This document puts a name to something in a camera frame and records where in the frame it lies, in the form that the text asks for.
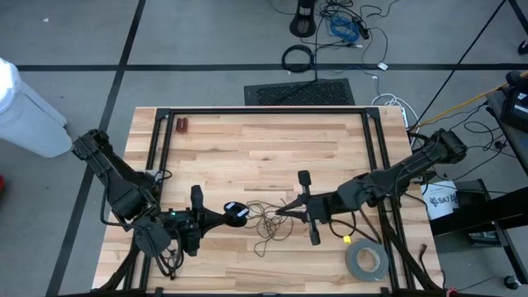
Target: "white container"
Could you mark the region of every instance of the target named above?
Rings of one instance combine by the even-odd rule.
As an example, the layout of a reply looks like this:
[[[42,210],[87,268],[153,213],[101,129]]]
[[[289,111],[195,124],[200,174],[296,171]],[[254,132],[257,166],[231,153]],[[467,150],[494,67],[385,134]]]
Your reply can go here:
[[[0,59],[0,139],[53,158],[68,152],[66,119],[27,86],[17,68]]]

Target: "duct tape roll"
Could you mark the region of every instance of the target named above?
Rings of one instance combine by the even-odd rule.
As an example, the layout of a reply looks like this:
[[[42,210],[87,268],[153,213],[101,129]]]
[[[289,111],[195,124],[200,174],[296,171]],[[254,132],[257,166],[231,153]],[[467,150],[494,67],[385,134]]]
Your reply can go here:
[[[367,251],[375,259],[374,268],[364,271],[357,261],[357,255],[360,251]],[[346,250],[345,263],[348,271],[358,280],[361,281],[379,281],[382,280],[389,270],[389,257],[385,252],[383,245],[373,243],[369,239],[363,238],[352,244]]]

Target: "black rubber mat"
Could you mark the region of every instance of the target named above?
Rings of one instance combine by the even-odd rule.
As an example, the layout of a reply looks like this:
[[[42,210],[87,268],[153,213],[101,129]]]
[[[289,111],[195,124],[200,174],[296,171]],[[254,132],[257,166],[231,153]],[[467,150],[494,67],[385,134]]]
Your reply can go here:
[[[244,87],[246,106],[355,105],[347,78]]]

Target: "blue cable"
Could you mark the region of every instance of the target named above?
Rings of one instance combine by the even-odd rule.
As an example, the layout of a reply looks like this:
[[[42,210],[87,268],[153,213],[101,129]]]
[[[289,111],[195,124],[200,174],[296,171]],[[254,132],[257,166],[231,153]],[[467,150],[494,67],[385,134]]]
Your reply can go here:
[[[336,36],[348,43],[355,43],[360,38],[360,30],[356,23],[343,16],[339,12],[325,12],[323,4],[319,5],[319,15],[327,21],[327,33],[330,36]]]
[[[329,22],[332,32],[330,36],[339,37],[350,43],[355,43],[359,39],[360,30],[353,21],[342,16],[331,16]]]

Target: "wooden tabletop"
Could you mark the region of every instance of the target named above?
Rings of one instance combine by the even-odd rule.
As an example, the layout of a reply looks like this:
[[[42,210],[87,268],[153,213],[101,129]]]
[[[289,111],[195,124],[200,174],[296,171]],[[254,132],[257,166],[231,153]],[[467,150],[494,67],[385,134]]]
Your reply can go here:
[[[145,168],[155,112],[154,107],[138,107],[134,113],[124,160],[136,170]],[[380,107],[380,113],[389,159],[395,164],[411,153],[403,119],[397,107]],[[292,201],[301,192],[299,170],[310,171],[312,193],[335,191],[344,181],[370,170],[359,115],[237,114],[186,118],[186,134],[172,130],[167,169],[173,176],[163,187],[163,209],[189,206],[193,185],[201,186],[206,208],[223,213],[224,203],[231,200],[264,200],[278,205],[283,200]],[[381,164],[374,122],[370,128]],[[164,128],[161,131],[158,157]],[[411,186],[409,193],[422,197],[417,186]],[[419,201],[406,196],[402,197],[402,205],[408,249],[417,259],[422,243],[428,246],[423,258],[427,272],[441,285],[440,263],[426,210]],[[377,209],[367,205],[362,209],[381,233]],[[361,216],[357,217],[358,228],[372,234]],[[340,214],[338,218],[351,221],[350,214]],[[279,234],[286,234],[290,226],[286,222]],[[312,246],[308,226],[296,221],[287,239],[270,241],[265,256],[259,257],[253,249],[262,238],[255,229],[220,226],[201,240],[197,257],[185,257],[175,280],[162,276],[152,261],[148,291],[158,286],[172,293],[379,293],[382,286],[390,288],[388,277],[364,282],[351,276],[344,263],[348,246],[332,235],[327,225],[318,229],[321,244]],[[338,233],[349,231],[339,225],[335,229]],[[131,237],[132,232],[125,233],[119,227],[106,228],[94,288],[108,281],[126,257]],[[352,241],[359,238],[361,235],[356,233]],[[401,259],[395,249],[394,255],[400,287],[405,287]],[[133,287],[138,287],[141,259],[142,255],[136,263]],[[359,260],[361,265],[373,265],[366,254],[360,254]]]

